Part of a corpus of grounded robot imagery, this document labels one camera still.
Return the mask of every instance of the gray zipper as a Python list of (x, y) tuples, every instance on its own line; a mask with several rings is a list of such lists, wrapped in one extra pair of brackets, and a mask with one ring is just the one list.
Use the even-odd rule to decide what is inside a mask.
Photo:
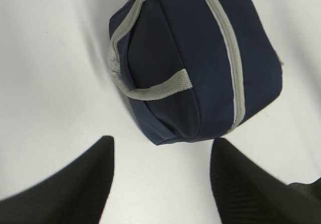
[(232, 86), (234, 92), (234, 121), (231, 129), (228, 131), (229, 133), (240, 125), (245, 116), (245, 97), (241, 54), (232, 24), (219, 0), (205, 1), (220, 27), (230, 62)]

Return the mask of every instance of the fabric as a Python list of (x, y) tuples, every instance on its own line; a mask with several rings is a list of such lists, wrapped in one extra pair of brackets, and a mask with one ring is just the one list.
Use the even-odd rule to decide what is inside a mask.
[(61, 171), (0, 202), (1, 224), (98, 224), (114, 174), (114, 141), (102, 137)]
[(152, 121), (175, 135), (155, 138), (158, 130), (141, 125), (155, 144), (220, 137), (279, 96), (281, 64), (251, 0), (143, 1), (130, 0), (111, 18), (109, 63), (112, 75), (117, 65), (133, 83), (120, 90), (146, 101)]
[(211, 155), (211, 184), (223, 224), (320, 224), (321, 182), (297, 191), (275, 179), (225, 139)]

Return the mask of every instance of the bag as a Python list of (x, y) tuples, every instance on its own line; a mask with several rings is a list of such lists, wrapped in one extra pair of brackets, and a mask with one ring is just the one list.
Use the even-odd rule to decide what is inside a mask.
[(129, 0), (109, 30), (111, 75), (156, 145), (220, 137), (281, 92), (251, 0)]

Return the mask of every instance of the white surface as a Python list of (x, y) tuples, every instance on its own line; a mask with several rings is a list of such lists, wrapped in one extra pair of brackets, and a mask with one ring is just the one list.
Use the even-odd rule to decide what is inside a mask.
[[(211, 141), (156, 147), (106, 69), (109, 18), (127, 0), (0, 0), (0, 199), (116, 139), (101, 223), (220, 223)], [(285, 183), (321, 176), (320, 0), (253, 0), (285, 62), (281, 97), (228, 137)]]

